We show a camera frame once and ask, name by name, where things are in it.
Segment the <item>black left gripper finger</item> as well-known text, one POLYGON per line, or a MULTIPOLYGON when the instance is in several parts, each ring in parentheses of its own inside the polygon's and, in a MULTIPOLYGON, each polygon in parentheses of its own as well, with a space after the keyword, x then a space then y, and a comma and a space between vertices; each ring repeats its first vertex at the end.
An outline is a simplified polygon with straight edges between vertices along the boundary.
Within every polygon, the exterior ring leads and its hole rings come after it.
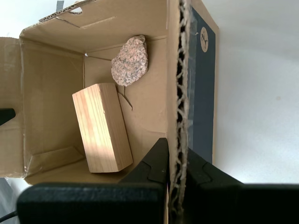
POLYGON ((13 108, 0 108, 0 125, 3 125, 15 117, 13 108))

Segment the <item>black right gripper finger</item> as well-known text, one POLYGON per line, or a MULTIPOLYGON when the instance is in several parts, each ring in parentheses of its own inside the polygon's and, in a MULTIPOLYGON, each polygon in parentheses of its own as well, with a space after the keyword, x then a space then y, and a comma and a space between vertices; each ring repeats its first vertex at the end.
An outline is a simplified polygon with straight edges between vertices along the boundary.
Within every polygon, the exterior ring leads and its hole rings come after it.
POLYGON ((245 184, 188 151, 186 224, 297 224, 297 184, 245 184))
POLYGON ((22 224, 162 224, 169 150, 160 138, 118 183, 41 183, 25 190, 16 210, 22 224))

